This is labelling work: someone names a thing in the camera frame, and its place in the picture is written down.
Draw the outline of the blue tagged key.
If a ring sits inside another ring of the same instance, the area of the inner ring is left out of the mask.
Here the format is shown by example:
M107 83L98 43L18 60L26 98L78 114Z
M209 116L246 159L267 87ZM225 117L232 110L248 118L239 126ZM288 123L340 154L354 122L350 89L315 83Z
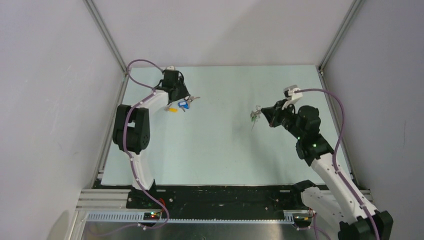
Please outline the blue tagged key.
M190 108L190 103L187 100L180 101L177 105L183 112L186 112Z

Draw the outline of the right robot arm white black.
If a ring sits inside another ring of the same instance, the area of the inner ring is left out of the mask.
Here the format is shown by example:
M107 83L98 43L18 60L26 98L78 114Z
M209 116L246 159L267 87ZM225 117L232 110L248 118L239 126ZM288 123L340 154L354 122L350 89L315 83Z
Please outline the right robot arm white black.
M317 108L304 105L298 110L287 100L258 108L271 128L282 126L292 134L298 157L319 175L334 199L323 195L310 180L293 185L291 204L311 208L337 231L340 240L388 240L394 220L388 211L379 211L342 169L336 151L320 133Z

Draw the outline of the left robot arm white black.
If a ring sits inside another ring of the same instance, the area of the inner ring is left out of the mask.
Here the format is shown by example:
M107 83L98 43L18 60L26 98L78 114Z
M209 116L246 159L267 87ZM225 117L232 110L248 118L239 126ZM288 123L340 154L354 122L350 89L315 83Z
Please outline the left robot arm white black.
M162 74L163 79L147 97L133 105L120 104L116 108L112 131L113 143L129 157L132 186L143 190L138 201L145 208L153 208L158 202L158 194L150 190L155 180L145 153L151 140L150 118L190 95L182 73L173 65Z

